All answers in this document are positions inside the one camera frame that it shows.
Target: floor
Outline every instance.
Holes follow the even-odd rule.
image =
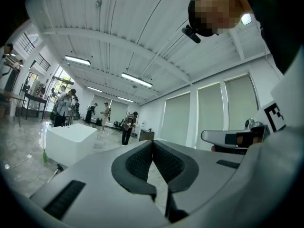
[[[85,124],[83,120],[79,120],[78,123]],[[35,193],[57,169],[55,161],[48,158],[47,163],[43,164],[42,159],[47,129],[51,127],[46,119],[41,121],[40,118],[21,119],[21,127],[17,120],[13,122],[10,117],[0,119],[0,170],[8,184],[26,197]],[[106,128],[105,132],[102,132],[101,127],[96,127],[98,138],[94,152],[121,147],[122,132],[111,128]],[[137,141],[138,139],[130,137],[129,143]],[[168,186],[153,162],[149,170],[148,183],[156,187],[155,204],[164,214]]]

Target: beige pants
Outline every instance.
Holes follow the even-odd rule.
[[[103,117],[103,121],[101,122],[101,125],[104,127],[105,126],[105,123],[106,121],[108,120],[108,117],[107,116],[104,116]]]

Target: white box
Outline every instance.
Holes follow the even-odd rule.
[[[93,153],[96,129],[82,124],[47,130],[47,156],[70,166]]]

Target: person in beige clothing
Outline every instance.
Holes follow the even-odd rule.
[[[105,123],[108,120],[108,116],[109,116],[109,103],[105,103],[105,111],[104,112],[100,112],[100,114],[103,114],[103,121],[101,122],[101,125],[103,127],[103,131],[105,130]]]

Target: gray roller blind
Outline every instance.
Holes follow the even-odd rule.
[[[245,121],[257,114],[257,101],[248,75],[225,82],[229,106],[229,130],[245,128]]]
[[[95,115],[92,115],[93,118],[99,118],[99,119],[103,118],[103,114],[100,114],[100,112],[103,112],[105,110],[106,102],[109,103],[110,105],[111,100],[98,95],[94,95],[91,105],[97,103],[98,107],[95,108]]]
[[[200,135],[204,130],[223,130],[224,111],[220,83],[198,90],[199,125],[196,148],[211,150],[212,144],[202,141]]]
[[[186,144],[190,110],[190,94],[166,100],[161,138],[172,143]]]
[[[123,104],[118,101],[112,101],[111,103],[111,120],[110,122],[121,122],[122,119],[125,119],[127,110],[128,110],[128,105]]]

